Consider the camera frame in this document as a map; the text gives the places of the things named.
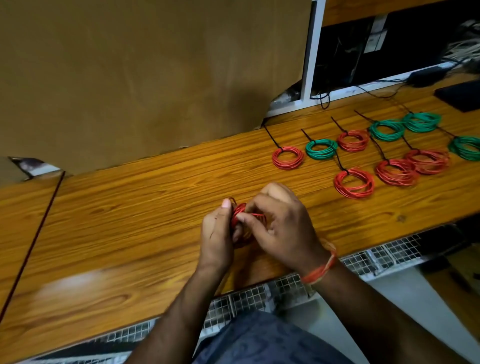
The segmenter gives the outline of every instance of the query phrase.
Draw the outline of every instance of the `green wire coil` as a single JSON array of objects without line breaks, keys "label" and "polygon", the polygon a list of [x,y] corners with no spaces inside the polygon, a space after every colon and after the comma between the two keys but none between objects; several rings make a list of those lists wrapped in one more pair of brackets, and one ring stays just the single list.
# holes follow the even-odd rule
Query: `green wire coil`
[{"label": "green wire coil", "polygon": [[[376,121],[369,128],[370,134],[373,135],[375,139],[382,140],[384,142],[393,142],[395,140],[398,140],[403,136],[405,132],[405,127],[399,121],[400,120]],[[386,126],[392,129],[394,132],[391,134],[382,133],[378,131],[379,126]]]},{"label": "green wire coil", "polygon": [[466,160],[480,160],[480,139],[474,136],[457,136],[448,145],[448,150]]},{"label": "green wire coil", "polygon": [[[323,150],[314,150],[314,146],[327,146],[327,149]],[[307,155],[315,160],[329,159],[333,157],[338,148],[338,144],[334,140],[330,139],[318,139],[311,141],[305,147],[305,152]]]},{"label": "green wire coil", "polygon": [[430,112],[410,112],[402,119],[402,123],[415,133],[428,133],[437,128],[441,119],[440,115]]}]

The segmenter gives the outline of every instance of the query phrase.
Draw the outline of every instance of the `fabric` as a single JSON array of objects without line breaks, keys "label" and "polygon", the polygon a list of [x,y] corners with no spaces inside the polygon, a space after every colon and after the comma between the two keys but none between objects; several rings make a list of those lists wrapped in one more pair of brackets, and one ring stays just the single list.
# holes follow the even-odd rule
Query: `fabric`
[{"label": "fabric", "polygon": [[352,364],[318,337],[272,314],[253,311],[236,317],[208,343],[194,364]]}]

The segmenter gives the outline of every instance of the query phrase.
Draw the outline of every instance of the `red wire coil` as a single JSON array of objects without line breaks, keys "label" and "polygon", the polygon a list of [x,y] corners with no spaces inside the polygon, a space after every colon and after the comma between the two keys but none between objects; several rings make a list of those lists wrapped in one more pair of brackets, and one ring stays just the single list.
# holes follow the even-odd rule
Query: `red wire coil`
[{"label": "red wire coil", "polygon": [[[415,156],[426,156],[429,160],[419,160]],[[438,174],[448,168],[450,157],[448,153],[439,150],[410,150],[405,154],[405,159],[415,165],[415,170],[420,174]]]},{"label": "red wire coil", "polygon": [[[348,175],[361,179],[364,184],[355,187],[345,187],[342,182]],[[348,198],[364,198],[370,196],[375,188],[373,182],[373,176],[365,171],[357,168],[350,168],[349,170],[343,170],[335,176],[334,186],[343,196]]]},{"label": "red wire coil", "polygon": [[[345,142],[344,139],[347,136],[353,136],[359,141],[357,142]],[[337,138],[337,143],[343,150],[347,152],[361,152],[367,147],[369,135],[366,130],[350,130],[349,132],[343,132]]]},{"label": "red wire coil", "polygon": [[[292,160],[279,160],[278,156],[282,152],[292,152],[296,155],[296,158]],[[294,146],[284,146],[283,148],[279,148],[273,152],[272,162],[275,167],[281,170],[293,170],[303,162],[304,157],[305,155],[300,149],[295,148]]]},{"label": "red wire coil", "polygon": [[[232,220],[230,221],[230,228],[233,230],[236,227],[236,225],[239,223],[237,215],[240,212],[245,212],[245,207],[247,206],[247,204],[241,203],[237,205],[237,201],[235,201],[233,197],[230,197],[230,201],[232,202],[232,206],[233,206],[233,214],[232,214]],[[264,214],[251,214],[251,215],[255,216],[257,220],[259,220],[264,226],[267,226],[267,216],[265,216]],[[251,235],[252,235],[252,232],[250,230],[245,229],[243,233],[243,239],[247,240],[248,238],[250,238]]]},{"label": "red wire coil", "polygon": [[[400,173],[388,170],[388,166],[397,167]],[[406,159],[384,160],[375,168],[375,173],[383,182],[392,186],[412,186],[419,177],[415,171],[415,164]]]}]

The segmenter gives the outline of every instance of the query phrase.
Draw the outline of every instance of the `bracelet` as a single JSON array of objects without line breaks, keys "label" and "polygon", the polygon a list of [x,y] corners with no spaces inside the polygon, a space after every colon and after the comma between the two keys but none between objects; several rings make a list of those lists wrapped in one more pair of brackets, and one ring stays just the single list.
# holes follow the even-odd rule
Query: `bracelet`
[{"label": "bracelet", "polygon": [[330,258],[328,259],[326,264],[319,266],[318,268],[314,269],[312,272],[307,274],[305,277],[301,277],[300,280],[303,284],[313,285],[318,283],[322,280],[328,270],[332,267],[334,262],[336,261],[336,248],[335,246],[325,239],[320,239],[320,241],[325,242],[327,245],[328,250],[330,250]]}]

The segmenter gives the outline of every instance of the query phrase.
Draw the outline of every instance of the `metal grid shelf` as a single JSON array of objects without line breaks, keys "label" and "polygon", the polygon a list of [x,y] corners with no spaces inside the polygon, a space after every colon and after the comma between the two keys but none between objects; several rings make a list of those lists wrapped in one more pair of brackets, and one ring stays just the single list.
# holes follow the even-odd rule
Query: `metal grid shelf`
[{"label": "metal grid shelf", "polygon": [[[340,261],[363,280],[369,281],[427,260],[419,251],[420,236],[417,234],[377,246],[359,253],[347,255]],[[282,311],[302,304],[319,295],[310,287],[304,286],[297,273],[275,279],[265,284],[245,290],[233,292],[215,298],[208,308],[200,340],[212,336],[227,325],[234,317],[248,310],[267,312]],[[90,342],[136,342],[141,341],[153,328],[152,319],[137,325],[132,325],[98,338]],[[97,357],[79,361],[79,358],[63,358],[61,360],[31,360],[33,364],[121,364],[127,355]]]}]

